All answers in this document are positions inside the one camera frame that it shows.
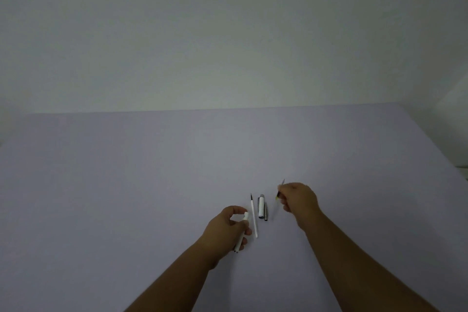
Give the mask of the person's right hand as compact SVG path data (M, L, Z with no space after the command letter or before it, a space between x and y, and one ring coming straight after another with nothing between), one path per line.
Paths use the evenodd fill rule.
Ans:
M308 234L316 229L318 222L324 216L319 207L317 196L306 184L298 182L287 184L294 184L294 191L288 197L292 214L298 226Z

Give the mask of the person's left hand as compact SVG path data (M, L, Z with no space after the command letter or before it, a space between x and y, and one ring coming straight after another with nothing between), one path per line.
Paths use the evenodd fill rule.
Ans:
M210 270L214 269L219 261L224 258L229 252L234 251L242 231L230 231L229 220L232 220L234 215L242 215L248 210L241 206L228 206L221 210L212 220L209 221L207 227L197 240L199 245L210 263ZM241 250L248 243L247 238L252 235L252 230L247 223L247 230L243 238Z

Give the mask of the white pen barrel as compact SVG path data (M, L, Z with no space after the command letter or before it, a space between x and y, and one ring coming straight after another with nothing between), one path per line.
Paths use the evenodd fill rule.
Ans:
M249 222L249 212L248 211L244 213L244 216L243 216L243 219L242 219L241 222L244 222L246 224ZM242 231L242 234L240 235L240 237L239 237L239 239L238 239L238 241L236 243L236 245L234 246L234 252L235 253L238 253L241 250L241 246L243 244L243 238L244 238L244 235L245 235L245 230L246 229L244 228L243 231Z

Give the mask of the person's left forearm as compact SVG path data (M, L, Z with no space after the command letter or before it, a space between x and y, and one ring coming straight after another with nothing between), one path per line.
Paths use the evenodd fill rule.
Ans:
M225 256L199 239L185 250L124 312L192 312L208 273Z

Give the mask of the person's right forearm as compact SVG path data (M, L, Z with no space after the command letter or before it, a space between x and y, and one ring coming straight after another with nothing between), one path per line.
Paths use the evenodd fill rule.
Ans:
M439 312L320 210L294 214L342 312Z

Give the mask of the white pen refill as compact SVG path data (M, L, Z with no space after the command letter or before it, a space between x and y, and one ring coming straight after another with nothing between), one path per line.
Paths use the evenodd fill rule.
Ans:
M256 210L255 210L255 203L254 203L254 198L252 193L250 194L250 204L251 204L251 211L252 211L252 221L254 224L254 234L255 238L258 238L258 226L257 226L257 221L256 221Z

